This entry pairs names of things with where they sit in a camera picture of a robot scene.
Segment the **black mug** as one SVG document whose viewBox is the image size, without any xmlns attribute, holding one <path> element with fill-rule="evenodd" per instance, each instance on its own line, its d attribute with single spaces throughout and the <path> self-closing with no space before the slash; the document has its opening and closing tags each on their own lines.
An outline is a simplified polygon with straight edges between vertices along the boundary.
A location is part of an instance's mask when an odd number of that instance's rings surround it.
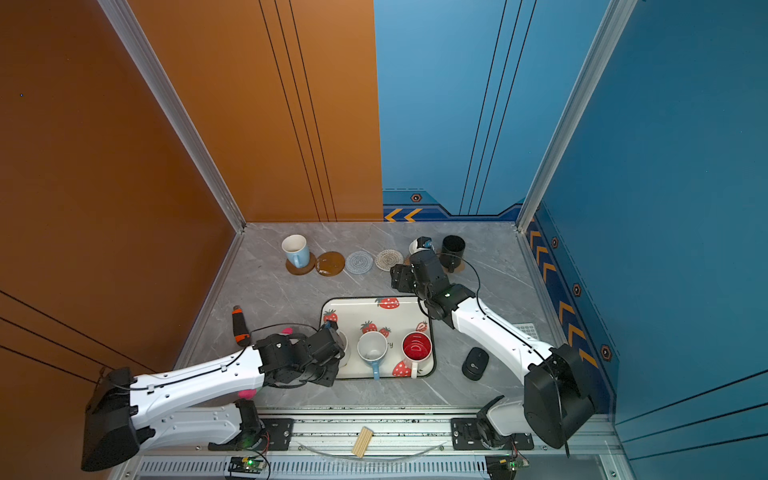
<svg viewBox="0 0 768 480">
<path fill-rule="evenodd" d="M 448 235 L 442 241 L 440 263 L 448 272 L 454 272 L 463 261 L 465 240 L 457 235 Z"/>
</svg>

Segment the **blue woven round coaster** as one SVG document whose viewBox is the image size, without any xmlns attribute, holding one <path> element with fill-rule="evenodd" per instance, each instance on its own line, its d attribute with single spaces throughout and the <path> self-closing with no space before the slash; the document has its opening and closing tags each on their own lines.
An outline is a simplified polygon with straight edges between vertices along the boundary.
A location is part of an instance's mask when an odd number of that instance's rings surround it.
<svg viewBox="0 0 768 480">
<path fill-rule="evenodd" d="M 345 271 L 351 275 L 364 275 L 374 266 L 373 257 L 363 250 L 349 254 L 345 259 Z"/>
</svg>

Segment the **light brown wooden coaster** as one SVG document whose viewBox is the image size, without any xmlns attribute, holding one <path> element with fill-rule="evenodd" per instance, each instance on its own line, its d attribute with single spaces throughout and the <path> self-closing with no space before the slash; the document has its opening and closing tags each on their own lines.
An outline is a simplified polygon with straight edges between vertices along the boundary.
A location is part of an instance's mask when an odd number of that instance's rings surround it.
<svg viewBox="0 0 768 480">
<path fill-rule="evenodd" d="M 285 267 L 290 274 L 295 276 L 302 276 L 314 270 L 316 268 L 316 262 L 317 262 L 316 256 L 313 253 L 311 253 L 309 257 L 309 262 L 307 263 L 306 266 L 299 268 L 299 267 L 296 267 L 290 260 L 286 260 Z"/>
</svg>

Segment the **dark brown glossy coaster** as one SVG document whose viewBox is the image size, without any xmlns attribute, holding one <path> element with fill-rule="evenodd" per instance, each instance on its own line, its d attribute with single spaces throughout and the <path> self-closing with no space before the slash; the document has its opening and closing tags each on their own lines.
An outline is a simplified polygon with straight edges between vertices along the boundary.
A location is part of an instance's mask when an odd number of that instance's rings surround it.
<svg viewBox="0 0 768 480">
<path fill-rule="evenodd" d="M 336 251 L 325 252 L 317 257 L 315 269 L 325 277 L 340 274 L 345 268 L 345 257 Z"/>
</svg>

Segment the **cork coaster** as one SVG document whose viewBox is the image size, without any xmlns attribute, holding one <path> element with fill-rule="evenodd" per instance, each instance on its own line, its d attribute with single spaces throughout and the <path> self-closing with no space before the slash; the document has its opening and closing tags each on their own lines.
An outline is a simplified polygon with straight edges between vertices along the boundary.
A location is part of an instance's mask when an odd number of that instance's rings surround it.
<svg viewBox="0 0 768 480">
<path fill-rule="evenodd" d="M 446 273 L 461 273 L 466 269 L 466 262 L 456 257 L 441 257 L 440 263 Z"/>
</svg>

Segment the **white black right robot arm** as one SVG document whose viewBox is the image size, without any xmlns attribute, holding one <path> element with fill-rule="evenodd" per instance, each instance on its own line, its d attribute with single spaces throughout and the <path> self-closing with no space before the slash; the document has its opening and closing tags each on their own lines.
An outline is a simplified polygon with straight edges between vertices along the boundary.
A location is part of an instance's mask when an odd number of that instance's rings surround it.
<svg viewBox="0 0 768 480">
<path fill-rule="evenodd" d="M 498 396 L 478 411 L 477 431 L 486 447 L 501 449 L 517 435 L 534 435 L 551 448 L 566 449 L 596 413 L 588 372 L 573 347 L 553 347 L 497 318 L 475 292 L 450 282 L 440 266 L 398 264 L 390 279 L 393 289 L 416 295 L 430 319 L 475 340 L 522 383 L 521 400 L 505 403 Z"/>
</svg>

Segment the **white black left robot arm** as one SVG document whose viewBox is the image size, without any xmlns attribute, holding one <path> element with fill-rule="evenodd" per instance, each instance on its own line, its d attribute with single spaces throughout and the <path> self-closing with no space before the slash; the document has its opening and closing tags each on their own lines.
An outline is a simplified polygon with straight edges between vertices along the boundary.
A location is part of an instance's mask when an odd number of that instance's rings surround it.
<svg viewBox="0 0 768 480">
<path fill-rule="evenodd" d="M 106 470 L 141 450 L 187 442 L 204 442 L 214 451 L 259 448 L 266 441 L 266 427 L 247 399 L 193 419 L 183 413 L 263 387 L 330 387 L 344 356 L 337 329 L 323 326 L 310 336 L 272 334 L 229 356 L 180 370 L 154 375 L 114 370 L 97 381 L 85 407 L 81 468 Z"/>
</svg>

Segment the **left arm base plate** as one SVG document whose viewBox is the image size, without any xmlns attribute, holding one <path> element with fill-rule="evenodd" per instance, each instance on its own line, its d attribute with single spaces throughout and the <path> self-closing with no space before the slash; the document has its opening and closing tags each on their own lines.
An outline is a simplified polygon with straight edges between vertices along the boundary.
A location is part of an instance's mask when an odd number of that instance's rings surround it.
<svg viewBox="0 0 768 480">
<path fill-rule="evenodd" d="M 240 431 L 226 442 L 210 442 L 209 451 L 287 451 L 293 434 L 291 418 L 267 418 L 255 423 L 244 423 Z"/>
</svg>

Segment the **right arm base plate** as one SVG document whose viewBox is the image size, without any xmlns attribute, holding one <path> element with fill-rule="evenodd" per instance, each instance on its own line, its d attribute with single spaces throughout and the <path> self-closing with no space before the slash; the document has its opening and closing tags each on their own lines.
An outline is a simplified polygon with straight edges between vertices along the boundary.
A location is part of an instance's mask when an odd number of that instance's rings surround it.
<svg viewBox="0 0 768 480">
<path fill-rule="evenodd" d="M 450 420 L 451 438 L 454 450 L 509 450 L 529 451 L 534 449 L 531 434 L 515 433 L 509 436 L 492 434 L 486 438 L 489 427 L 480 428 L 481 421 L 477 418 L 452 418 Z"/>
</svg>

